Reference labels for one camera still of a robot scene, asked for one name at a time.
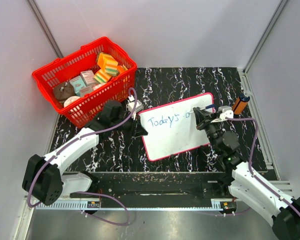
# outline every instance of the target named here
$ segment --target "white robotic arm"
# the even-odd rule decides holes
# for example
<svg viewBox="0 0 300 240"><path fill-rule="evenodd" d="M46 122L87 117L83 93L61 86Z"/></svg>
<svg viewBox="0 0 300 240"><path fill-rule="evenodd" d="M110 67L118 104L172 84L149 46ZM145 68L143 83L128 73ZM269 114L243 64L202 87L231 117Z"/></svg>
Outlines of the white robotic arm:
<svg viewBox="0 0 300 240"><path fill-rule="evenodd" d="M108 101L102 112L68 142L43 157L34 155L29 159L22 188L31 192L47 206L53 204L62 195L88 190L94 192L98 188L98 179L92 174L86 171L71 175L63 175L63 173L83 153L106 139L110 135L107 132L110 128L114 129L118 126L117 130L129 131L132 137L147 135L147 131L140 125L139 117L132 115L134 111L138 112L142 109L141 102L134 102L134 98L130 97L128 110L132 118L123 120L119 117L122 110L121 103Z"/></svg>
<svg viewBox="0 0 300 240"><path fill-rule="evenodd" d="M248 162L239 154L240 144L234 132L216 129L216 123L233 118L232 109L223 106L218 112L210 113L195 107L193 111L196 128L205 130L212 149L219 156L218 162L226 173L218 181L222 189L259 213L270 224L278 239L300 240L300 197L293 199L281 192L253 169L250 165L252 155Z"/></svg>

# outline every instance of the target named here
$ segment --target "white wall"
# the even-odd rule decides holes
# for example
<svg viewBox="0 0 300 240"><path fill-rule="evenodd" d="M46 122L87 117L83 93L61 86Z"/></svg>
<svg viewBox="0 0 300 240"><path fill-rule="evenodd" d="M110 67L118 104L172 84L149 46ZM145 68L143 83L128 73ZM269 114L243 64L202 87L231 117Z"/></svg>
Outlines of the white wall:
<svg viewBox="0 0 300 240"><path fill-rule="evenodd" d="M300 0L290 1L248 77L279 172L300 196Z"/></svg>
<svg viewBox="0 0 300 240"><path fill-rule="evenodd" d="M36 0L63 54L107 36L139 67L239 67L280 0Z"/></svg>
<svg viewBox="0 0 300 240"><path fill-rule="evenodd" d="M0 240L11 239L29 157L47 147L56 113L32 71L56 56L25 0L0 0Z"/></svg>

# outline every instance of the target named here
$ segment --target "sponge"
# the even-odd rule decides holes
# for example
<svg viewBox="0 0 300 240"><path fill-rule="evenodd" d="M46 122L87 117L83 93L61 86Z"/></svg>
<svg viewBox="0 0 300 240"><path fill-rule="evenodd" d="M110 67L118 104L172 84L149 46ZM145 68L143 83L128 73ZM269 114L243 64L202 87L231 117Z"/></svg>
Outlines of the sponge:
<svg viewBox="0 0 300 240"><path fill-rule="evenodd" d="M110 54L99 52L95 62L98 64L100 68L102 68L102 66L104 65L104 56L107 56L108 58L113 58Z"/></svg>
<svg viewBox="0 0 300 240"><path fill-rule="evenodd" d="M120 65L120 66L117 67L118 74L122 74L127 70L128 69L125 67L125 65L122 65L122 66Z"/></svg>
<svg viewBox="0 0 300 240"><path fill-rule="evenodd" d="M97 71L94 75L94 79L101 84L105 84L106 82L108 82L111 79L111 77L111 75L105 73L102 69Z"/></svg>
<svg viewBox="0 0 300 240"><path fill-rule="evenodd" d="M106 74L117 76L118 62L112 56L103 56L103 65L100 67Z"/></svg>

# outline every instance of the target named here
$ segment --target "red basket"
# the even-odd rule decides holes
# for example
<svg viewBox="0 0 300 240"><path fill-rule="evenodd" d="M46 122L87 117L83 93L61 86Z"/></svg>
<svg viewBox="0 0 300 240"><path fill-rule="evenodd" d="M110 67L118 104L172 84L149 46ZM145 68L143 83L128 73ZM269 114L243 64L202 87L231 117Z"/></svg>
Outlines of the red basket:
<svg viewBox="0 0 300 240"><path fill-rule="evenodd" d="M67 80L80 75L80 72L92 70L96 73L99 66L96 63L97 54L104 52L112 55L120 65L125 65L128 70L117 77L113 77L104 86L90 94L86 94L77 101L63 107L53 94L53 88ZM37 82L42 95L54 109L65 115L75 126L82 128L87 122L103 109L109 99L122 102L128 97L128 90L135 85L137 64L129 58L128 54L107 37L101 37L80 50L60 59L57 58L46 66L34 71L32 76Z"/></svg>

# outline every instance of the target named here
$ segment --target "metal floor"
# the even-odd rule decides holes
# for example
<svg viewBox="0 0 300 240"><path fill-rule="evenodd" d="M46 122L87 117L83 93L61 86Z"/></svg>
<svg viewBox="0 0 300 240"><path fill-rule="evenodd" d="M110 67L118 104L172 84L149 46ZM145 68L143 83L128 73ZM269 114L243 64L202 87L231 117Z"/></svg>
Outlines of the metal floor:
<svg viewBox="0 0 300 240"><path fill-rule="evenodd" d="M97 212L125 222L124 211ZM35 210L27 240L276 240L271 227L255 211L209 216L195 211L132 211L129 226L115 226L79 211Z"/></svg>

